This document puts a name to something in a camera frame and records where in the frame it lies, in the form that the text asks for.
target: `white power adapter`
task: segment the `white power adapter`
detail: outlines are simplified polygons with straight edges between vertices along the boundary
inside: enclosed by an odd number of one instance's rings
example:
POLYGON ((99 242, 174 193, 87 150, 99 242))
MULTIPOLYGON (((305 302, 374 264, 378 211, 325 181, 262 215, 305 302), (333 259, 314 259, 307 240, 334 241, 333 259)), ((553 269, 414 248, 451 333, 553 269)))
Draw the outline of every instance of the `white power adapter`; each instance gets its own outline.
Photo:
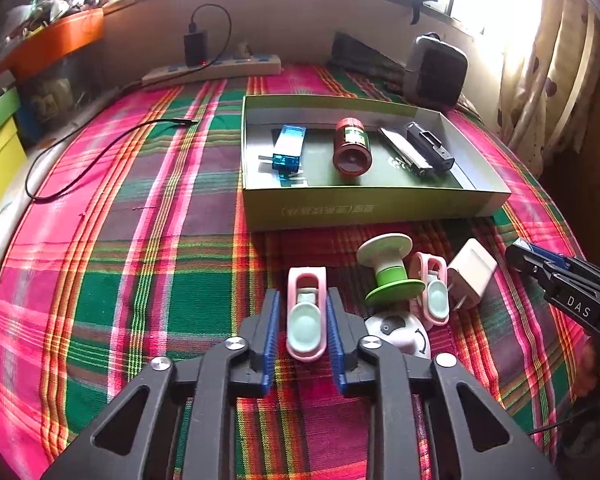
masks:
POLYGON ((487 249, 475 238, 469 238, 447 267, 448 292, 455 303, 454 310, 480 303, 496 266, 487 249))

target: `blue usb device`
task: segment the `blue usb device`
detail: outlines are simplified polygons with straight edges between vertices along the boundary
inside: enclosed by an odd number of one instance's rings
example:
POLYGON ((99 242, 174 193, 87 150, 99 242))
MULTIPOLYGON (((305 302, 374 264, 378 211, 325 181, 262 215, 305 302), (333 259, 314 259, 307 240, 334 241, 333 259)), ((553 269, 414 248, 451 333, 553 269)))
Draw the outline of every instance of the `blue usb device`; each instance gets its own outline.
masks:
POLYGON ((271 167, 278 171, 295 173, 300 168, 300 155, 306 128, 302 126, 282 126, 276 145, 273 147, 271 167))

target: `black cable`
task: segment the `black cable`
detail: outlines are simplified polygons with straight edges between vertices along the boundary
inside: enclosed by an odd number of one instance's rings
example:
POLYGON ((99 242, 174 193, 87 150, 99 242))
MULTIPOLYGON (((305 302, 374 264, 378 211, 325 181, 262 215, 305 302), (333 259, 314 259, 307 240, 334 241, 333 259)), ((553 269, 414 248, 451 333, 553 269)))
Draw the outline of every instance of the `black cable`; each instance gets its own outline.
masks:
POLYGON ((33 171, 33 168, 35 167, 35 165, 36 165, 37 161, 40 159, 40 157, 42 155, 44 155, 46 152, 48 152, 49 150, 52 150, 54 147, 56 147, 61 142, 67 140, 68 137, 72 136, 73 134, 76 134, 78 131, 80 131, 85 126, 87 126, 87 124, 89 124, 92 120, 93 120, 93 118, 91 118, 89 121, 87 121, 84 124, 84 126, 81 127, 80 129, 75 130, 74 132, 71 132, 70 134, 68 134, 67 136, 64 136, 60 140, 56 140, 56 142, 54 142, 48 148, 45 148, 42 152, 40 152, 36 156, 36 158, 34 159, 33 163, 29 167, 29 171, 27 171, 27 177, 25 178, 25 181, 24 181, 24 191, 25 191, 25 193, 27 193, 27 195, 30 197, 30 199, 33 200, 33 202, 48 203, 48 202, 53 202, 53 200, 56 200, 56 199, 60 198, 61 196, 63 196, 73 186, 75 186, 78 182, 80 182, 80 180, 87 173, 89 173, 89 171, 91 171, 91 168, 93 168, 98 163, 98 161, 104 156, 105 153, 107 153, 113 147, 113 145, 116 142, 118 142, 120 139, 122 139, 123 137, 127 136, 128 134, 130 134, 132 131, 135 131, 138 128, 141 128, 142 126, 147 126, 148 124, 155 124, 155 123, 173 123, 173 124, 177 124, 179 126, 188 126, 188 127, 190 127, 190 126, 193 126, 194 124, 198 123, 198 121, 195 121, 193 119, 184 119, 184 118, 151 119, 149 121, 143 121, 142 123, 136 124, 135 126, 132 126, 128 130, 122 132, 115 139, 113 139, 103 150, 101 150, 101 152, 90 162, 90 164, 84 170, 82 170, 82 172, 80 172, 80 174, 77 177, 75 177, 71 182, 69 182, 66 186, 64 186, 60 191, 56 191, 55 193, 52 193, 52 194, 47 195, 47 196, 38 196, 38 195, 32 194, 29 191, 29 186, 28 186, 28 184, 29 184, 29 178, 31 176, 31 172, 33 171))
POLYGON ((534 430, 527 431, 526 434, 531 436, 536 433, 544 433, 545 431, 549 431, 549 430, 552 430, 553 428, 557 428, 558 426, 566 424, 567 422, 571 422, 575 418, 578 418, 578 417, 584 415, 585 413, 589 413, 591 410, 593 410, 593 407, 589 406, 588 408, 584 408, 584 409, 580 410, 579 412, 576 412, 573 415, 568 416, 564 420, 554 422, 553 424, 549 424, 548 426, 541 426, 540 428, 535 428, 534 430))
POLYGON ((57 198, 61 197, 66 191, 68 191, 71 187, 73 187, 82 177, 84 177, 85 174, 87 174, 87 172, 104 156, 104 154, 106 153, 106 151, 111 146, 113 146, 122 137, 126 136, 127 134, 131 133, 132 131, 134 131, 137 128, 140 128, 140 127, 145 126, 147 124, 164 123, 164 122, 171 122, 171 123, 175 123, 175 124, 180 124, 182 126, 192 126, 193 124, 196 124, 197 121, 193 121, 191 119, 154 119, 154 120, 151 120, 151 121, 145 121, 144 123, 136 124, 136 126, 134 126, 133 128, 130 128, 129 130, 127 130, 126 132, 124 132, 123 134, 121 134, 120 136, 118 136, 115 140, 113 140, 113 142, 110 143, 109 146, 107 146, 104 150, 102 150, 98 154, 98 156, 90 163, 90 165, 88 165, 88 167, 78 177, 76 177, 72 182, 70 182, 67 186, 65 186, 60 191, 55 192, 55 193, 53 193, 52 195, 49 195, 49 196, 37 196, 37 195, 34 195, 33 193, 31 193, 29 191, 29 179, 31 177, 31 173, 33 171, 33 168, 35 167, 36 163, 40 160, 40 157, 42 157, 43 155, 45 155, 45 153, 49 152, 50 150, 54 149, 58 144, 61 144, 62 142, 65 142, 65 140, 67 140, 69 137, 74 136, 75 134, 77 134, 80 131, 82 131, 83 129, 85 129, 96 117, 99 117, 101 113, 103 113, 105 110, 107 110, 108 108, 110 108, 116 102, 120 101, 120 99, 122 99, 124 96, 130 94, 134 90, 140 90, 140 89, 148 88, 149 86, 152 86, 152 85, 155 85, 155 84, 160 84, 160 83, 165 83, 166 81, 169 81, 171 79, 180 78, 182 76, 189 75, 189 74, 191 74, 193 72, 199 72, 199 71, 204 70, 205 68, 213 65, 213 63, 215 63, 222 56, 224 56, 224 53, 226 52, 227 47, 229 46, 229 41, 231 41, 231 36, 232 36, 232 33, 233 33, 233 29, 234 29, 234 25, 233 25, 233 22, 231 20, 231 15, 229 14, 229 11, 226 10, 222 5, 219 5, 219 4, 202 4, 200 6, 197 6, 196 9, 194 9, 194 11, 191 13, 191 22, 193 22, 193 18, 195 17, 196 13, 200 9, 203 9, 204 7, 217 7, 218 9, 221 9, 225 13, 225 15, 226 15, 227 23, 229 24, 229 31, 228 31, 228 33, 226 35, 226 41, 224 42, 224 47, 222 47, 222 50, 220 51, 220 54, 218 54, 211 61, 209 61, 208 63, 206 63, 206 64, 204 64, 204 65, 202 65, 200 67, 192 68, 191 70, 187 70, 185 72, 179 72, 179 73, 171 75, 171 76, 169 76, 167 78, 159 79, 158 81, 154 81, 154 82, 148 83, 146 85, 142 85, 142 80, 140 80, 140 81, 135 81, 135 82, 133 82, 133 83, 125 86, 121 90, 120 94, 116 97, 116 99, 113 100, 112 102, 110 102, 109 104, 107 104, 99 113, 97 113, 93 117, 89 118, 89 120, 87 120, 79 128, 76 128, 74 131, 68 133, 67 135, 65 135, 61 139, 56 140, 56 142, 54 142, 52 145, 47 146, 43 151, 41 151, 36 156, 36 158, 34 159, 33 163, 29 167, 29 171, 27 171, 27 176, 25 177, 25 181, 24 181, 24 191, 27 194, 27 196, 30 197, 30 199, 32 199, 34 202, 45 203, 45 202, 52 202, 53 200, 56 200, 57 198))
POLYGON ((205 68, 208 68, 209 66, 213 65, 213 63, 215 63, 216 61, 218 61, 222 56, 224 56, 224 53, 227 50, 227 47, 229 46, 229 41, 231 41, 231 36, 234 30, 234 24, 231 20, 231 15, 229 14, 229 11, 226 10, 222 5, 219 4, 202 4, 200 6, 197 6, 196 9, 191 13, 191 20, 190 23, 193 23, 193 18, 196 15, 196 12, 198 12, 200 9, 203 9, 204 7, 217 7, 218 9, 221 9, 225 15, 226 15, 226 20, 227 23, 229 24, 229 31, 226 35, 226 41, 224 42, 224 47, 222 47, 222 50, 220 51, 220 54, 218 54, 215 58, 213 58, 211 61, 209 61, 208 63, 201 65, 199 67, 196 68, 191 68, 190 70, 185 70, 184 72, 177 72, 175 74, 172 74, 164 79, 158 79, 156 81, 153 81, 151 83, 147 83, 146 85, 143 85, 142 88, 147 88, 149 86, 153 86, 153 85, 157 85, 160 83, 164 83, 166 81, 170 81, 172 79, 179 79, 183 76, 189 75, 189 74, 193 74, 194 72, 200 72, 201 70, 204 70, 205 68))

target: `wall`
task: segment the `wall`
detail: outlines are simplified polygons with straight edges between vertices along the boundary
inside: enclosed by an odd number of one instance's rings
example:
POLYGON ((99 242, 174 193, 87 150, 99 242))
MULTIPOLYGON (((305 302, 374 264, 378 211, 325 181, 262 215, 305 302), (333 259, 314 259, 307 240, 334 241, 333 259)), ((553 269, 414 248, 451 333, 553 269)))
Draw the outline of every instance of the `wall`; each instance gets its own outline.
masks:
MULTIPOLYGON (((468 56, 464 93, 489 127, 496 128, 502 56, 482 38, 422 15, 410 25, 411 9, 386 0, 144 0, 105 18, 104 73, 110 84, 124 84, 152 68, 184 61, 182 37, 192 10, 209 2, 225 6, 234 22, 231 46, 248 40, 255 52, 283 61, 324 63, 336 30, 347 32, 389 57, 405 61, 413 39, 435 31, 468 56)), ((227 28, 218 9, 196 16, 209 34, 214 54, 227 28)))
POLYGON ((568 220, 587 259, 600 266, 600 79, 581 152, 558 154, 545 170, 542 184, 568 220))

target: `orange shelf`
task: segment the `orange shelf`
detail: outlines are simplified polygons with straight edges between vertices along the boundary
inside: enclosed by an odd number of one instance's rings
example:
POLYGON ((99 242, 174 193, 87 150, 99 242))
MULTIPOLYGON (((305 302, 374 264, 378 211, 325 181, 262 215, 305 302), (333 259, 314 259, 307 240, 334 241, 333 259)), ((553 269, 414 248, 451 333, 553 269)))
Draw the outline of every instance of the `orange shelf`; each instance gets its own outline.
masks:
POLYGON ((18 83, 57 60, 104 37, 102 9, 84 10, 52 23, 27 38, 0 62, 0 74, 10 70, 18 83))

